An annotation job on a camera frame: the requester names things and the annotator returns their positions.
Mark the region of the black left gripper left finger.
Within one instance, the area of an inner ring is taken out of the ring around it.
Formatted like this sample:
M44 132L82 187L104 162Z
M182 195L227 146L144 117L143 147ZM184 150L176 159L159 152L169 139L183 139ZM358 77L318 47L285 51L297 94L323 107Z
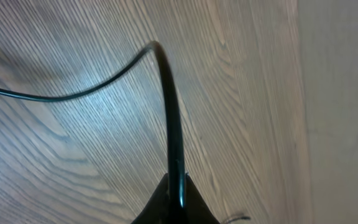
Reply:
M163 224L166 223L169 209L168 174L165 174L154 190L141 213L132 224Z

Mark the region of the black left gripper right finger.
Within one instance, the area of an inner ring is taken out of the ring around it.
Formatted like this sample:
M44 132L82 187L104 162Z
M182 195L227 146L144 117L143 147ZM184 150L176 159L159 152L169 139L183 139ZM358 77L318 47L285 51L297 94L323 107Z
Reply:
M203 200L191 177L186 176L185 210L189 224L219 224L211 210Z

